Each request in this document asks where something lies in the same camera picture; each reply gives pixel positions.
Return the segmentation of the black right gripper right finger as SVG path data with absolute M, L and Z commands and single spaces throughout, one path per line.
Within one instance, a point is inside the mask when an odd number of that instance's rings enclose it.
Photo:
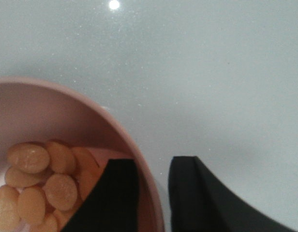
M 173 157 L 168 175 L 174 232 L 289 232 L 228 189 L 196 156 Z

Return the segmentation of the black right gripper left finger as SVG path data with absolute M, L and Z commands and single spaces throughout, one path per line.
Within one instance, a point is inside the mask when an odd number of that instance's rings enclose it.
M 64 232 L 136 232 L 139 181 L 132 159 L 111 159 Z

